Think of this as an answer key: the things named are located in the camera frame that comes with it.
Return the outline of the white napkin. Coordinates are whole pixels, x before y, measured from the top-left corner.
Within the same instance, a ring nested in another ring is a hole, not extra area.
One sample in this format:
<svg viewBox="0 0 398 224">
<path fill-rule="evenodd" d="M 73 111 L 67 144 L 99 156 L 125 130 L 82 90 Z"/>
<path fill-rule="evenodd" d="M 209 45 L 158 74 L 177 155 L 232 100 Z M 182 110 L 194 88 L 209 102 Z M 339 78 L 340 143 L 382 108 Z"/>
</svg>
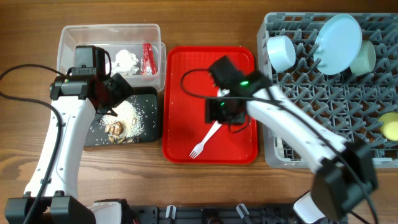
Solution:
<svg viewBox="0 0 398 224">
<path fill-rule="evenodd" d="M 139 59 L 126 49 L 120 50 L 116 54 L 112 71 L 120 75 L 135 75 L 139 71 Z"/>
<path fill-rule="evenodd" d="M 118 73 L 119 70 L 119 63 L 118 62 L 108 62 L 105 65 L 106 69 L 106 74 L 111 74 L 114 75 L 115 73 Z"/>
</svg>

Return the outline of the white plastic fork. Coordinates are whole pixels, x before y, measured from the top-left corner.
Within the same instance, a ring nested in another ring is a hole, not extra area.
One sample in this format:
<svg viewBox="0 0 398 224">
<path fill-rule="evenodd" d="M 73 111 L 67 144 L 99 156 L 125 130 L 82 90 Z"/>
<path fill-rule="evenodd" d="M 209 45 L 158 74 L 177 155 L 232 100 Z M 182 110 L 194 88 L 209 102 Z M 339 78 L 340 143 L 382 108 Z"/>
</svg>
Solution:
<svg viewBox="0 0 398 224">
<path fill-rule="evenodd" d="M 222 126 L 222 124 L 220 124 L 219 122 L 215 121 L 212 125 L 212 127 L 210 128 L 210 130 L 206 133 L 205 137 L 201 140 L 201 142 L 199 142 L 191 151 L 191 153 L 189 154 L 189 157 L 192 159 L 197 158 L 201 152 L 203 151 L 203 148 L 206 144 L 206 142 L 212 137 L 212 135 L 214 135 L 214 133 L 217 132 L 217 130 L 220 129 L 220 127 Z"/>
</svg>

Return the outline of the red sauce packet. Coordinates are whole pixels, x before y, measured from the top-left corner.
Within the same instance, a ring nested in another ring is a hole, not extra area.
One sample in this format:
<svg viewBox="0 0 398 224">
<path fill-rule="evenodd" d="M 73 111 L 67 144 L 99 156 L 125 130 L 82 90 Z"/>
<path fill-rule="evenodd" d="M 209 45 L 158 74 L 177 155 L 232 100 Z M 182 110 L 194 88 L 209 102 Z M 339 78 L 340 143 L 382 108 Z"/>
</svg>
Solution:
<svg viewBox="0 0 398 224">
<path fill-rule="evenodd" d="M 157 67 L 155 57 L 150 43 L 143 43 L 143 56 L 141 59 L 141 75 L 155 75 Z"/>
</svg>

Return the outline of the light blue small bowl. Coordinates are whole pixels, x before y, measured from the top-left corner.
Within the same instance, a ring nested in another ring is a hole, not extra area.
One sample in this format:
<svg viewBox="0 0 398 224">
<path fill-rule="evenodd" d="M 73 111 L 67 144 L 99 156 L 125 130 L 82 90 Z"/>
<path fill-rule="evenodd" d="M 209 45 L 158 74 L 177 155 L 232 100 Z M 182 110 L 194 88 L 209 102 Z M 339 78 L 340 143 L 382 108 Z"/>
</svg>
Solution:
<svg viewBox="0 0 398 224">
<path fill-rule="evenodd" d="M 285 35 L 270 37 L 267 41 L 267 52 L 276 72 L 283 72 L 295 64 L 294 45 Z"/>
</svg>

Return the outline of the light blue plate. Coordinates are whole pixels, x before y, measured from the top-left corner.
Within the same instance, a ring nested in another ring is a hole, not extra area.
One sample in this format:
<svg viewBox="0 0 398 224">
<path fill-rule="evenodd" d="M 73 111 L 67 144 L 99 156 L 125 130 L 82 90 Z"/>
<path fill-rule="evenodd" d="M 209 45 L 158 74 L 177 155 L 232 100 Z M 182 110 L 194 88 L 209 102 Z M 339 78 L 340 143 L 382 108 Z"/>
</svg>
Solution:
<svg viewBox="0 0 398 224">
<path fill-rule="evenodd" d="M 335 75 L 346 70 L 358 56 L 362 40 L 361 28 L 353 16 L 333 16 L 321 28 L 315 40 L 318 48 L 313 59 L 319 62 L 319 72 Z"/>
</svg>

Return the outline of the mint green bowl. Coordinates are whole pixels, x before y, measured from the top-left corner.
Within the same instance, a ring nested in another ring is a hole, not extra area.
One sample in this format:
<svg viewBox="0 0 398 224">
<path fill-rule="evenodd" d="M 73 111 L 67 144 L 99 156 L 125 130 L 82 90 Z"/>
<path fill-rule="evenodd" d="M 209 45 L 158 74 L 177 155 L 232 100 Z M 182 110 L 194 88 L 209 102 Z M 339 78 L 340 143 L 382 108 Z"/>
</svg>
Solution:
<svg viewBox="0 0 398 224">
<path fill-rule="evenodd" d="M 373 71 L 375 64 L 376 52 L 374 45 L 368 40 L 363 40 L 361 49 L 350 66 L 351 73 L 356 76 L 364 75 Z"/>
</svg>

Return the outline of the yellow plastic cup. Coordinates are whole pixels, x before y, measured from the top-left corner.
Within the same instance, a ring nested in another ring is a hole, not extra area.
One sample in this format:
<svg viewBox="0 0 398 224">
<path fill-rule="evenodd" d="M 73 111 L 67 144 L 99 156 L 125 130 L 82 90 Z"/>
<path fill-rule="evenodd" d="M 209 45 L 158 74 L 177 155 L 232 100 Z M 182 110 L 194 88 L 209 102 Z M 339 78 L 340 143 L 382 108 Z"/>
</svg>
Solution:
<svg viewBox="0 0 398 224">
<path fill-rule="evenodd" d="M 379 122 L 382 122 L 382 126 L 380 127 L 380 132 L 383 135 L 391 140 L 398 140 L 398 114 L 396 112 L 390 112 L 382 115 L 379 118 Z"/>
</svg>

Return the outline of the white plastic spoon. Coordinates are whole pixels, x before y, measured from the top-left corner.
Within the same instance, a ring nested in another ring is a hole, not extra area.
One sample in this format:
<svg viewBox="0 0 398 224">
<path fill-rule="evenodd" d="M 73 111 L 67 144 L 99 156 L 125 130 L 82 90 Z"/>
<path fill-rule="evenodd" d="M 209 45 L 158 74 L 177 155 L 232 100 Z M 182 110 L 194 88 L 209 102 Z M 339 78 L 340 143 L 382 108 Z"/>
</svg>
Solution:
<svg viewBox="0 0 398 224">
<path fill-rule="evenodd" d="M 286 159 L 287 157 L 286 157 L 286 155 L 285 155 L 284 142 L 283 142 L 282 138 L 280 138 L 280 137 L 277 136 L 276 139 L 275 139 L 275 142 L 276 142 L 276 147 L 277 147 L 278 155 L 279 155 L 281 158 Z"/>
</svg>

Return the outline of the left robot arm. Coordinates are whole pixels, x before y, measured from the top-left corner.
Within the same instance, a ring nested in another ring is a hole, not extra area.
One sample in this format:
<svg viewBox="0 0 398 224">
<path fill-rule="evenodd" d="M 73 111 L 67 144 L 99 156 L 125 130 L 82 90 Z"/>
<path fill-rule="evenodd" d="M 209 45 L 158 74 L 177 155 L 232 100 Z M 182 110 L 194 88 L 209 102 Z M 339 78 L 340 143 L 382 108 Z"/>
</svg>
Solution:
<svg viewBox="0 0 398 224">
<path fill-rule="evenodd" d="M 32 100 L 51 110 L 45 143 L 34 174 L 19 198 L 9 198 L 9 223 L 136 223 L 125 199 L 84 206 L 78 201 L 78 171 L 86 135 L 96 117 L 132 95 L 120 75 L 111 75 L 110 54 L 94 45 L 75 49 L 75 65 L 59 72 L 50 86 L 51 103 Z"/>
</svg>

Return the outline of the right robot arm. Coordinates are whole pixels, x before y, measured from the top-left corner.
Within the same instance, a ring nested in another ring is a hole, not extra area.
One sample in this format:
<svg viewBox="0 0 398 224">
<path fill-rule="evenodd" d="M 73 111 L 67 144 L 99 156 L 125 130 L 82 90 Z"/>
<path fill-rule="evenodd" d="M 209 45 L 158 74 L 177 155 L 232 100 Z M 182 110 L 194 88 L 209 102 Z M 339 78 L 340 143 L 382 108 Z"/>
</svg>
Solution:
<svg viewBox="0 0 398 224">
<path fill-rule="evenodd" d="M 311 190 L 293 205 L 303 222 L 341 220 L 362 201 L 378 220 L 370 199 L 378 181 L 366 142 L 348 141 L 320 125 L 259 70 L 243 75 L 224 56 L 208 71 L 215 85 L 229 92 L 206 101 L 207 121 L 234 124 L 245 113 L 281 137 L 314 173 Z"/>
</svg>

